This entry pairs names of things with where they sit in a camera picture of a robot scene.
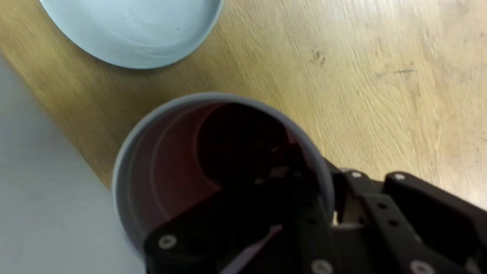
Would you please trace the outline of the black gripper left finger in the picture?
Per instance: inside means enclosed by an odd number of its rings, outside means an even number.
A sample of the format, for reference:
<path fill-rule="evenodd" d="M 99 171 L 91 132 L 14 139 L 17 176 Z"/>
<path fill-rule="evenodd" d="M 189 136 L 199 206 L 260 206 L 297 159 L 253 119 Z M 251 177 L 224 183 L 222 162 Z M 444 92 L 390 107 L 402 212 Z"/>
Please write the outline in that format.
<path fill-rule="evenodd" d="M 146 274 L 315 274 L 333 264 L 330 209 L 309 171 L 234 183 L 152 230 Z"/>

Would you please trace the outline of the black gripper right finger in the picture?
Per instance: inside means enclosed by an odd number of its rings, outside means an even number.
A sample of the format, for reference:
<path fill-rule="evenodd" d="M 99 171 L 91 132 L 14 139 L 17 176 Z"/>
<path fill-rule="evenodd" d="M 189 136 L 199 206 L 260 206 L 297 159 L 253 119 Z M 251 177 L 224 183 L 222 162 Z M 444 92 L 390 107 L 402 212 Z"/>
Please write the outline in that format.
<path fill-rule="evenodd" d="M 326 167 L 333 274 L 487 274 L 487 212 L 411 174 L 374 182 Z"/>

